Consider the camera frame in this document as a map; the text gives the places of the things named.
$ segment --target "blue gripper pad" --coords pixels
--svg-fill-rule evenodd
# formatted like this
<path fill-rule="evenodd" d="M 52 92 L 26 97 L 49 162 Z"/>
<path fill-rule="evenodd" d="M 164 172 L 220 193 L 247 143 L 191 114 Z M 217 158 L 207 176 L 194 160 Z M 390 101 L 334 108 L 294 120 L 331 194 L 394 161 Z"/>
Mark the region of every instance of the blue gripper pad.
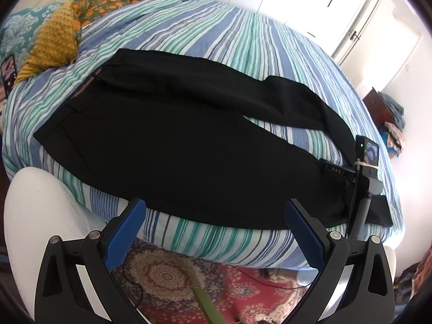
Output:
<path fill-rule="evenodd" d="M 109 272 L 122 265 L 145 218 L 146 203 L 138 200 L 107 243 L 104 263 Z"/>
<path fill-rule="evenodd" d="M 291 201 L 285 203 L 283 211 L 285 223 L 299 244 L 309 266 L 323 270 L 325 265 L 325 248 L 309 223 Z"/>

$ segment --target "gray garment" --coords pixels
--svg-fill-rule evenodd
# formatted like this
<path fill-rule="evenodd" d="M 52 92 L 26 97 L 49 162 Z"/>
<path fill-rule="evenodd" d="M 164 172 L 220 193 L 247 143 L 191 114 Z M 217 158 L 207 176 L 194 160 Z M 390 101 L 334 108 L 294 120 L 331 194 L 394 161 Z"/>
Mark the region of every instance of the gray garment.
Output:
<path fill-rule="evenodd" d="M 403 119 L 403 107 L 396 102 L 390 95 L 378 92 L 378 95 L 383 99 L 390 111 L 394 115 L 394 124 L 402 132 L 405 128 L 405 119 Z"/>

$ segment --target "bed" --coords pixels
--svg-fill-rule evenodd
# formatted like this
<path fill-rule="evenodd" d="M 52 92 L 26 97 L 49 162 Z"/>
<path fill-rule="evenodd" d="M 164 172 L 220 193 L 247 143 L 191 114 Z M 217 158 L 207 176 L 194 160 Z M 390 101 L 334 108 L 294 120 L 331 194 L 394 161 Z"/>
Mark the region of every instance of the bed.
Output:
<path fill-rule="evenodd" d="M 368 136 L 379 143 L 381 152 L 386 152 L 359 96 L 333 60 L 308 38 L 267 17 L 212 0 L 145 0 L 122 7 L 84 27 L 74 64 L 49 69 L 14 87 L 4 113 L 2 151 L 10 179 L 23 167 L 39 167 L 64 182 L 79 203 L 104 220 L 122 212 L 126 200 L 80 182 L 33 137 L 62 101 L 119 48 L 204 57 L 256 79 L 278 75 L 301 82 L 332 107 L 354 135 Z M 341 153 L 323 132 L 248 119 L 316 158 L 345 164 Z M 403 238 L 404 225 L 392 166 L 386 154 L 381 154 L 379 179 L 384 182 L 383 193 L 394 225 L 391 228 L 365 225 L 362 237 L 378 235 L 385 245 L 396 248 Z M 345 228 L 346 225 L 340 225 L 330 230 L 344 233 Z M 148 210 L 137 237 L 170 251 L 227 264 L 256 268 L 307 267 L 288 230 L 227 228 Z"/>

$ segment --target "black trousers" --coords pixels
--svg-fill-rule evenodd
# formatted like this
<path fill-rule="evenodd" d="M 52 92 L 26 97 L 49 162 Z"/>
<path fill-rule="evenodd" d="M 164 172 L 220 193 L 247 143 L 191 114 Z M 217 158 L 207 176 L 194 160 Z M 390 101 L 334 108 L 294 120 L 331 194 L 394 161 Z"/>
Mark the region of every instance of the black trousers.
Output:
<path fill-rule="evenodd" d="M 188 220 L 285 229 L 297 198 L 327 227 L 346 222 L 345 181 L 243 115 L 323 130 L 354 162 L 349 128 L 306 86 L 158 51 L 119 50 L 35 138 L 86 184 Z M 391 223 L 388 207 L 371 210 L 369 222 Z"/>

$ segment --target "red carpet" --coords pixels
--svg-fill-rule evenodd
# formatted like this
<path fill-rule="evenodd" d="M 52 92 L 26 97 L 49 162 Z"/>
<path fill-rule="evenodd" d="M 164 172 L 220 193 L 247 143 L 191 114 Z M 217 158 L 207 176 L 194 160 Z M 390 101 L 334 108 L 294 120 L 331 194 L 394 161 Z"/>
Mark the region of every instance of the red carpet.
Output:
<path fill-rule="evenodd" d="M 207 324 L 193 287 L 206 291 L 229 324 L 239 318 L 247 324 L 259 320 L 281 323 L 305 293 L 305 289 L 275 287 L 297 287 L 295 279 L 273 283 L 264 280 L 257 269 L 236 269 L 161 250 L 142 241 L 134 242 L 126 258 L 125 276 L 121 267 L 114 269 L 113 275 L 135 304 L 141 289 L 125 277 L 142 286 L 143 299 L 138 308 L 155 324 Z"/>

